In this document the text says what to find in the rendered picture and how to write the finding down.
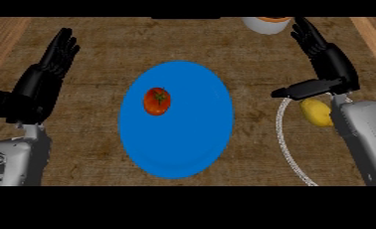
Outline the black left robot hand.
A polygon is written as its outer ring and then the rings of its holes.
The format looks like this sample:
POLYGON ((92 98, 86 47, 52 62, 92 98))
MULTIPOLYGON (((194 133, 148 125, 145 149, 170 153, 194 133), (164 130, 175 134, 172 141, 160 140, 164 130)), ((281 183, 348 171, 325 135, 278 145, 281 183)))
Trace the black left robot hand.
POLYGON ((23 74, 14 91, 0 91, 0 118, 5 117, 8 123, 36 124, 48 119, 79 51, 73 29, 62 28, 40 62, 23 74))

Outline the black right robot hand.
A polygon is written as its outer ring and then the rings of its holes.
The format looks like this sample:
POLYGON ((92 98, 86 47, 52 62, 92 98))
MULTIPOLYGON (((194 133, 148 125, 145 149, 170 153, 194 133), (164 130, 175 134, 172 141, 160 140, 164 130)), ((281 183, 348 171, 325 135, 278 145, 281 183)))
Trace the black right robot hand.
POLYGON ((270 96, 301 101, 325 93, 343 95, 359 91, 359 75, 346 53, 325 40, 304 17, 295 17, 294 20, 291 36, 310 59, 318 78, 275 90, 270 96))

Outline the red tomato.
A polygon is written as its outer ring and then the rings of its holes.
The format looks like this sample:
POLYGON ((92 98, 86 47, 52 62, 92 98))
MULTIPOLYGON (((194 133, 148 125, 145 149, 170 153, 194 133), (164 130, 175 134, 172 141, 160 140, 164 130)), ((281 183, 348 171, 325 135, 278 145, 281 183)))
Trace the red tomato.
POLYGON ((151 88, 145 94, 145 110, 151 115, 163 115, 172 107, 172 95, 164 88, 151 88))

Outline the brown plate with white rim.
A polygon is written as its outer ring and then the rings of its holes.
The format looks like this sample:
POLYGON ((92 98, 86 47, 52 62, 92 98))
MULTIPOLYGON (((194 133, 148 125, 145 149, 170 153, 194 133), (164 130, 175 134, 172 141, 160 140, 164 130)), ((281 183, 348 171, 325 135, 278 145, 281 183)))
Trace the brown plate with white rim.
POLYGON ((306 185, 319 186, 335 181, 344 182, 341 178, 341 167, 338 161, 356 164, 350 156, 350 150, 334 126, 315 127, 309 122, 306 133, 288 133, 285 118, 288 106, 298 108, 292 99, 284 99, 276 112, 276 139, 287 163, 306 185))

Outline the blue oval placemat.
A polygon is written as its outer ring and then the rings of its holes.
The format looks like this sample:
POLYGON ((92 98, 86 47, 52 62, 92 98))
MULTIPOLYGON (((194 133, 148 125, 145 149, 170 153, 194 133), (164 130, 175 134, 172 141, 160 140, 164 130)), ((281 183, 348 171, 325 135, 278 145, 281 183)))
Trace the blue oval placemat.
POLYGON ((124 95, 118 133, 144 171, 169 179, 201 173, 228 147, 233 123, 229 90, 210 68, 172 61, 142 73, 124 95), (154 88, 172 95, 172 106, 161 115, 149 114, 144 105, 154 88))

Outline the yellow lemon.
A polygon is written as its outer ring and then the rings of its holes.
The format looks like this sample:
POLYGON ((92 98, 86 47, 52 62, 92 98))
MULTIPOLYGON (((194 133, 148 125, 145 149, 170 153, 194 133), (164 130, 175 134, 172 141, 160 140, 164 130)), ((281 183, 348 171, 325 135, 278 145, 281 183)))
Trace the yellow lemon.
POLYGON ((300 102, 303 115, 309 122, 320 127, 334 126, 331 107, 318 99, 306 99, 300 102))

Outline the white cup with orange filling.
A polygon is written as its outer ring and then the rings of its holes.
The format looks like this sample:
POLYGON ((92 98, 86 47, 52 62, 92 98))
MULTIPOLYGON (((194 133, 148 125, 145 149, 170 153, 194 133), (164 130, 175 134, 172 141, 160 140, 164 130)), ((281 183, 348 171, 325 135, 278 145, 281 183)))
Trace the white cup with orange filling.
POLYGON ((281 33, 291 21, 290 17, 242 17, 248 29, 259 34, 275 35, 281 33))

